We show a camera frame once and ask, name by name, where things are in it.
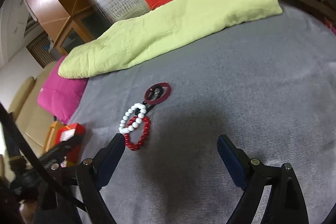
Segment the beige sofa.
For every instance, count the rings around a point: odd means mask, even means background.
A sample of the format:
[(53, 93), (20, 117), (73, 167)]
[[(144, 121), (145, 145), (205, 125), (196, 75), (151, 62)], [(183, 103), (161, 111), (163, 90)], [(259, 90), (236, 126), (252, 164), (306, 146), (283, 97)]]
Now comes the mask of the beige sofa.
[(16, 92), (7, 112), (13, 114), (15, 124), (37, 157), (45, 150), (49, 127), (54, 116), (39, 106), (40, 90), (56, 66), (49, 63), (37, 77), (28, 77)]

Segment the wooden cabinet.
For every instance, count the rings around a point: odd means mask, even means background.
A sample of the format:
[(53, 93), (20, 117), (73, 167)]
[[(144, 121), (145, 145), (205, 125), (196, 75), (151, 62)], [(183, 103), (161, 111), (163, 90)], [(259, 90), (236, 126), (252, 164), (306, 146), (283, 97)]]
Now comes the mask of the wooden cabinet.
[(52, 40), (51, 49), (67, 55), (109, 27), (91, 0), (25, 0), (39, 25)]

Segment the red white gift box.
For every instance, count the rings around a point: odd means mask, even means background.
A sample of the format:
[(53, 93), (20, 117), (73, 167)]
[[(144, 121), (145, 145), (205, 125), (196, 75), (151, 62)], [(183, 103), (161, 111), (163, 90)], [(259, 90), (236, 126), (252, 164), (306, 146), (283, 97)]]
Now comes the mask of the red white gift box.
[(68, 165), (76, 165), (79, 160), (81, 144), (85, 135), (85, 127), (79, 123), (66, 125), (58, 130), (55, 145), (62, 144), (66, 149)]

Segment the light green folded blanket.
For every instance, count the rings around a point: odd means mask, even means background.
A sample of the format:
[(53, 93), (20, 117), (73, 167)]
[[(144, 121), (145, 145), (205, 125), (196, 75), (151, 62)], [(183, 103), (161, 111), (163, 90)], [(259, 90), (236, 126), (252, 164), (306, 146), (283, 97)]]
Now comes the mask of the light green folded blanket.
[(58, 74), (81, 79), (129, 69), (224, 28), (281, 13), (278, 0), (172, 0), (73, 48)]

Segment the orange box lid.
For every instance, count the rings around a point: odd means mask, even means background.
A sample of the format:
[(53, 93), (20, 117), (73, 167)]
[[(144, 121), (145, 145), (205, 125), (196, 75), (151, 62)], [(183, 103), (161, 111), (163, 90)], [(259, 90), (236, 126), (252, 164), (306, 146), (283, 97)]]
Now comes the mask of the orange box lid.
[(64, 127), (64, 124), (60, 121), (54, 121), (49, 126), (49, 131), (46, 137), (43, 154), (47, 153), (51, 148), (55, 146), (58, 131)]

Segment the grey bed cover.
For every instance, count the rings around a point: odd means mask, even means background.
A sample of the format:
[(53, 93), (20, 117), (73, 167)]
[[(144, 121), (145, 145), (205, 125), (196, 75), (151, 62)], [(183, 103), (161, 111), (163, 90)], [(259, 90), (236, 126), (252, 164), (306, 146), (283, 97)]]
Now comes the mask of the grey bed cover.
[(264, 164), (291, 163), (310, 223), (335, 204), (335, 35), (288, 5), (127, 70), (91, 78), (72, 122), (82, 157), (118, 131), (155, 83), (169, 98), (149, 113), (145, 146), (126, 150), (102, 188), (117, 223), (226, 223), (242, 190), (217, 151), (226, 134)]

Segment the magenta pillow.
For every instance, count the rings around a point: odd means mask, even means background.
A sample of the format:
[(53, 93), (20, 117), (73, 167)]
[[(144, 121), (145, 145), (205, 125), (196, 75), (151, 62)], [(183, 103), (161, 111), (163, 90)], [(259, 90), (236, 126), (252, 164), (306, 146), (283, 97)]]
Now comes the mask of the magenta pillow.
[(67, 79), (58, 75), (65, 56), (61, 57), (40, 89), (38, 105), (47, 110), (63, 124), (67, 124), (84, 94), (88, 78)]

